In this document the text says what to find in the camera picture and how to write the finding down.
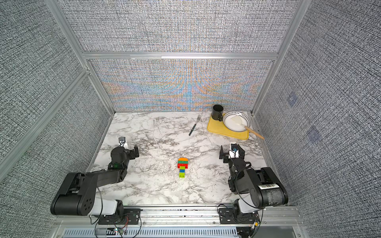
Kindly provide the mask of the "red lego brick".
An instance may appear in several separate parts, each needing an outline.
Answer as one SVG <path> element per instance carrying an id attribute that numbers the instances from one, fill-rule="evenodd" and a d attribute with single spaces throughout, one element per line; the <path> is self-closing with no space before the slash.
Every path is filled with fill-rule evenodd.
<path id="1" fill-rule="evenodd" d="M 177 168 L 179 169 L 180 167 L 185 167 L 186 169 L 188 168 L 188 164 L 183 164 L 183 165 L 181 165 L 181 164 L 177 164 Z"/>

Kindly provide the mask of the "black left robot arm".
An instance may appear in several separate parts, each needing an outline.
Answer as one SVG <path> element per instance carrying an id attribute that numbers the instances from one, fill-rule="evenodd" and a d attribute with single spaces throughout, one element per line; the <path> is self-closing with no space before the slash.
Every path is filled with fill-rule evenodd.
<path id="1" fill-rule="evenodd" d="M 132 150 L 118 146 L 111 151 L 111 162 L 106 170 L 68 173 L 51 203 L 51 213 L 122 217 L 124 212 L 122 201 L 96 197 L 96 190 L 105 185 L 122 182 L 127 175 L 129 162 L 139 156 L 137 146 Z"/>

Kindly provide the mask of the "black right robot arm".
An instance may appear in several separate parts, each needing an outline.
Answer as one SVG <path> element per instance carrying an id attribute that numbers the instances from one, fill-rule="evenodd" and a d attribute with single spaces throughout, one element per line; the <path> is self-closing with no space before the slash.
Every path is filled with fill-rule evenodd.
<path id="1" fill-rule="evenodd" d="M 227 152 L 220 147 L 219 159 L 229 167 L 231 192 L 239 196 L 232 208 L 236 214 L 246 215 L 288 203 L 287 191 L 272 168 L 254 169 L 251 162 L 245 161 L 245 150 L 239 144 L 230 144 Z"/>

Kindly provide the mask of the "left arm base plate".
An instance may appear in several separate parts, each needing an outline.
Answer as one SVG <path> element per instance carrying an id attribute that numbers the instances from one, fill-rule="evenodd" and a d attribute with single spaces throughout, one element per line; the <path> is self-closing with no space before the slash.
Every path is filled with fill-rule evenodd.
<path id="1" fill-rule="evenodd" d="M 124 212 L 115 215 L 104 215 L 98 220 L 99 225 L 138 225 L 141 209 L 125 208 Z"/>

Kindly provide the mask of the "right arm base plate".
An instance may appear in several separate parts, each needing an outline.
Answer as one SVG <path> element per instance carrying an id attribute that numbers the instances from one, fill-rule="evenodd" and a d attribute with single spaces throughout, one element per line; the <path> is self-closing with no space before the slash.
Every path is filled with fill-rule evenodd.
<path id="1" fill-rule="evenodd" d="M 261 218 L 258 212 L 244 214 L 239 210 L 223 206 L 217 208 L 217 213 L 222 225 L 254 224 L 258 223 Z"/>

